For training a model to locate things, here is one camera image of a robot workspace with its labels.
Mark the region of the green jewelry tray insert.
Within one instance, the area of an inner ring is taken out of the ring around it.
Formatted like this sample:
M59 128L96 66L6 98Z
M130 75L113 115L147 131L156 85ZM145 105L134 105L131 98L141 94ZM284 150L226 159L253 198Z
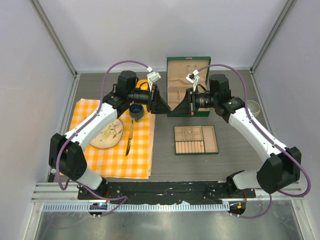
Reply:
M175 155L217 155L219 153L213 125L175 126Z

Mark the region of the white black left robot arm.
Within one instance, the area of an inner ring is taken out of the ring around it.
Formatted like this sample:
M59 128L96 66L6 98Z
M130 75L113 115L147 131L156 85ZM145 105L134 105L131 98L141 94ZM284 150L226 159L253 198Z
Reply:
M161 98L156 81L158 72L147 74L147 90L139 89L135 72L125 70L118 76L110 93L103 96L100 104L83 122L74 129L51 137L49 165L57 175L63 174L70 180L89 188L89 194L100 200L107 192L104 179L87 165L84 152L91 141L106 127L120 117L131 103L142 104L151 114L168 114L171 109Z

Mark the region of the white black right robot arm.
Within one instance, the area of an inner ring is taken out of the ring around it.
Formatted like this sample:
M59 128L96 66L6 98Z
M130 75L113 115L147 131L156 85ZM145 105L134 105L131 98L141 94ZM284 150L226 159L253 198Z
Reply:
M266 193L273 194L300 179L300 150L297 147L288 148L278 142L253 114L246 110L245 102L232 96L229 80L224 74L211 75L209 90L204 92L194 87L187 88L173 112L193 117L199 109L204 108L213 108L218 116L238 130L262 160L258 171L241 170L227 177L225 190L230 197L236 198L244 189L249 188L261 188Z

